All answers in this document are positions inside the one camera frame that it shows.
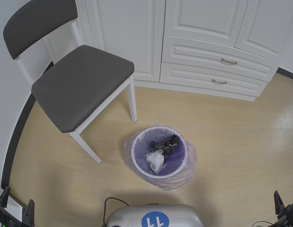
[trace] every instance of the trash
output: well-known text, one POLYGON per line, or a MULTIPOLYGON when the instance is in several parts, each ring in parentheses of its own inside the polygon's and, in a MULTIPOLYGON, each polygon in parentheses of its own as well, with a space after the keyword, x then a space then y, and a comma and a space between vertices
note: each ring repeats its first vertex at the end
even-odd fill
POLYGON ((167 157, 174 152, 174 150, 177 148, 179 142, 179 136, 172 135, 167 138, 166 142, 164 143, 155 143, 154 141, 151 141, 149 143, 149 146, 152 148, 152 152, 155 152, 158 149, 163 150, 164 155, 164 161, 167 159, 167 157))
POLYGON ((155 172, 156 175, 158 175, 164 163, 163 150, 159 149, 155 152, 148 153, 145 156, 150 168, 153 170, 153 172, 155 172))
POLYGON ((126 139, 123 153, 130 169, 148 183, 165 191, 186 184, 196 171, 197 153, 195 147, 168 126, 153 126, 137 132, 126 139), (162 169, 156 175, 146 160, 146 155, 152 150, 149 143, 154 141, 158 144, 164 144, 173 135, 179 138, 178 146, 166 158, 162 169))

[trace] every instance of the metal handle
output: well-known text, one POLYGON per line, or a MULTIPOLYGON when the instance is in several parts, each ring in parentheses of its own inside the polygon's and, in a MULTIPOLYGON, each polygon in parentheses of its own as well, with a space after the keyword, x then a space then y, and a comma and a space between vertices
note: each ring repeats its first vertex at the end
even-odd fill
POLYGON ((224 60, 223 58, 221 59, 221 61, 226 62, 226 63, 229 63, 229 64, 232 64, 232 65, 237 65, 238 64, 237 61, 235 61, 235 62, 227 61, 227 60, 224 60))
POLYGON ((213 79, 213 82, 216 82, 216 83, 219 83, 219 84, 226 84, 227 83, 227 81, 225 81, 225 82, 219 82, 219 81, 216 81, 215 79, 213 79))

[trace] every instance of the crumpled black plastic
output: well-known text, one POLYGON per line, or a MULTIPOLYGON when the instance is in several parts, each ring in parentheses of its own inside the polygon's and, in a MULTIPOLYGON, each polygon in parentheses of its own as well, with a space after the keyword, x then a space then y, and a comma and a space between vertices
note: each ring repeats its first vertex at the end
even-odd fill
POLYGON ((149 143, 149 146, 152 148, 151 152, 155 152, 158 149, 163 150, 163 156, 164 161, 167 159, 167 157, 174 152, 174 150, 178 147, 179 142, 179 136, 178 135, 172 135, 167 138, 166 142, 164 143, 155 143, 154 141, 151 141, 149 143))

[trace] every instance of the chair backrest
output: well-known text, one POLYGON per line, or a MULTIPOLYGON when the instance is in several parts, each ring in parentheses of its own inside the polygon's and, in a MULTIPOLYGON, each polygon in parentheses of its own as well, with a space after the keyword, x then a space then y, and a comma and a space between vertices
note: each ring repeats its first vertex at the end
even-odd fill
POLYGON ((3 36, 12 59, 78 16, 75 0, 31 0, 7 22, 3 36))

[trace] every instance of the chair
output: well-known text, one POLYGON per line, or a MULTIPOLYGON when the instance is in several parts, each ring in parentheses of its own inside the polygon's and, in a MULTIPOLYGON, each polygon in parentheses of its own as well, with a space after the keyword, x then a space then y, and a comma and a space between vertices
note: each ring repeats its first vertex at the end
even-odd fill
POLYGON ((83 45, 75 19, 75 0, 31 0, 7 22, 3 36, 31 92, 44 112, 99 164, 100 158, 80 137, 86 126, 125 88, 131 118, 137 120, 134 64, 126 59, 83 45), (77 48, 33 82, 20 54, 56 28, 71 21, 77 48))

